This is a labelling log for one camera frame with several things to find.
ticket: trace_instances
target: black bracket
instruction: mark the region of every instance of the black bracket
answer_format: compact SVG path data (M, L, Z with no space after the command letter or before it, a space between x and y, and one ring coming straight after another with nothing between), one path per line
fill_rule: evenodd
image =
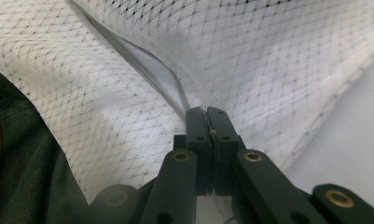
M234 218L252 223L374 223L374 208L351 191L297 189L270 158L246 149L227 113L187 112L187 134L174 137L158 177L140 189L112 186L91 205L88 223L195 223L196 196L232 196Z

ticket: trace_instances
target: white mesh fabric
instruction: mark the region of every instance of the white mesh fabric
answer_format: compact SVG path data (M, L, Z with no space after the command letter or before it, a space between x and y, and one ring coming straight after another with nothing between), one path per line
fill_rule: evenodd
M229 112L246 145L282 169L374 60L374 0L76 3L172 69L192 106ZM183 131L63 0L0 0L0 71L35 104L88 202L111 183L152 179Z
M60 1L0 1L0 71L36 106L88 202L144 185L182 120L84 16Z
M374 58L374 0L74 0L285 169Z

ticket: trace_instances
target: dark green fabric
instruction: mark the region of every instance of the dark green fabric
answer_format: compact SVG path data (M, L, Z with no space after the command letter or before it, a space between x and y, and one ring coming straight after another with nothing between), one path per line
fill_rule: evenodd
M34 106L0 74L0 223L84 223L88 205Z

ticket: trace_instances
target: white fabric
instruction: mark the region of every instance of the white fabric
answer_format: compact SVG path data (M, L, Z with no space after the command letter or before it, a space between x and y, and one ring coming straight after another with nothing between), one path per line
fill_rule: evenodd
M287 176L306 192L341 185L374 207L374 65L339 100Z
M282 169L374 60L374 0L76 3L168 66L191 106L229 112ZM63 0L0 0L0 71L35 104L88 202L152 179L184 130L158 86Z

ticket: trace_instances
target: metal grommet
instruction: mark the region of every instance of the metal grommet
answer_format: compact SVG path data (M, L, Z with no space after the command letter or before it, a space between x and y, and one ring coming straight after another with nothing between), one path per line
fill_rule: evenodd
M124 190L114 190L108 194L105 202L109 207L118 207L128 201L128 193Z
M262 161L261 155L255 152L247 152L244 154L244 158L248 161Z
M329 189L326 191L326 197L330 202L339 207L354 207L354 200L349 195L341 192L340 190Z
M187 161L189 160L189 154L186 152L177 152L173 155L175 161Z

